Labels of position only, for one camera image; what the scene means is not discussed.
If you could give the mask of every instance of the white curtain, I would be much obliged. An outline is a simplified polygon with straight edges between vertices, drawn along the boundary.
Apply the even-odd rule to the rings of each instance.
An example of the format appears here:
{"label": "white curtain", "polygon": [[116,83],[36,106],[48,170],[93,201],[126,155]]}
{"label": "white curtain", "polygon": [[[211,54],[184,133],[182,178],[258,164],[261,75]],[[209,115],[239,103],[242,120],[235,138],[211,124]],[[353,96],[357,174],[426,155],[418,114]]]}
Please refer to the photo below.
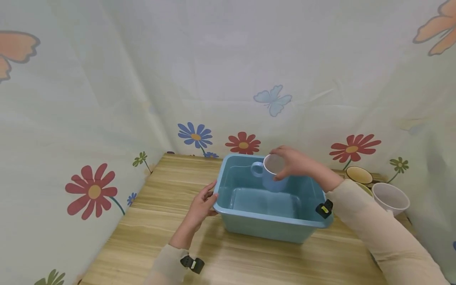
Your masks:
{"label": "white curtain", "polygon": [[78,281],[164,152],[287,144],[394,177],[455,283],[454,16],[456,0],[2,4],[0,280]]}

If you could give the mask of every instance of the beige sleeve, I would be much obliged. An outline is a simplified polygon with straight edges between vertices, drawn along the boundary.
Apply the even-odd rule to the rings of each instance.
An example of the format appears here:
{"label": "beige sleeve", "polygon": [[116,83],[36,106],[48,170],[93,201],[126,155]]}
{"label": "beige sleeve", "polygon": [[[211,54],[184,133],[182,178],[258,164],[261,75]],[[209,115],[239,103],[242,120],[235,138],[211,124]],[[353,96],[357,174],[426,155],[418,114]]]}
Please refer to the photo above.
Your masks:
{"label": "beige sleeve", "polygon": [[390,285],[448,285],[415,237],[365,191],[345,180],[326,194],[334,213],[364,242]]}
{"label": "beige sleeve", "polygon": [[155,259],[144,285],[179,285],[184,280],[187,268],[181,259],[188,255],[188,250],[176,249],[167,244]]}

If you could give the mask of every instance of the orange butterfly print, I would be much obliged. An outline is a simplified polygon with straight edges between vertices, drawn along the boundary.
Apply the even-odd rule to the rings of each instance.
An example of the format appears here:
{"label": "orange butterfly print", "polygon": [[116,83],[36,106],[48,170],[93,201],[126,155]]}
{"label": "orange butterfly print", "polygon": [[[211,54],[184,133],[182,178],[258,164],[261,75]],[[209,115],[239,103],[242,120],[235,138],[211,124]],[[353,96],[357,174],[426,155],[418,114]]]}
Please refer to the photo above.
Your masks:
{"label": "orange butterfly print", "polygon": [[21,31],[0,31],[0,83],[10,79],[9,61],[26,63],[36,55],[40,40]]}
{"label": "orange butterfly print", "polygon": [[432,47],[429,56],[442,54],[456,42],[456,0],[447,0],[437,11],[439,15],[419,27],[413,39],[413,43],[422,43],[442,33],[441,40]]}

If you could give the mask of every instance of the blue butterfly print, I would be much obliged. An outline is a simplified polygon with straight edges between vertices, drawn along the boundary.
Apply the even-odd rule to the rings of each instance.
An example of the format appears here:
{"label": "blue butterfly print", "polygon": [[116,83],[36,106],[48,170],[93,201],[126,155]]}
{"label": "blue butterfly print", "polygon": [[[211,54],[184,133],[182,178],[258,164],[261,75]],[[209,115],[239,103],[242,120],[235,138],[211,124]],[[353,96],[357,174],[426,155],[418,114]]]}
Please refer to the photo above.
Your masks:
{"label": "blue butterfly print", "polygon": [[285,105],[287,105],[292,96],[285,95],[279,97],[279,93],[282,90],[282,85],[275,85],[271,91],[261,91],[260,93],[254,96],[254,100],[258,103],[264,103],[269,108],[269,114],[273,117],[276,117],[280,112],[282,112]]}

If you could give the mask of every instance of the blue plastic bin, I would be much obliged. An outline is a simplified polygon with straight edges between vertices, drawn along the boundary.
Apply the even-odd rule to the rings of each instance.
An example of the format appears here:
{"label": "blue plastic bin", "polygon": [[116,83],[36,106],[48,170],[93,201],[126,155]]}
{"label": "blue plastic bin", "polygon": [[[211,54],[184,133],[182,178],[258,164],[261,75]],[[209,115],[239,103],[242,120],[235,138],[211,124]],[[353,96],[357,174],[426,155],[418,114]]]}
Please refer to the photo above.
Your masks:
{"label": "blue plastic bin", "polygon": [[261,238],[301,244],[317,228],[327,228],[331,215],[322,218],[315,208],[326,200],[320,186],[310,177],[291,176],[284,191],[265,190],[250,166],[263,156],[231,154],[225,157],[214,192],[214,209],[226,230]]}

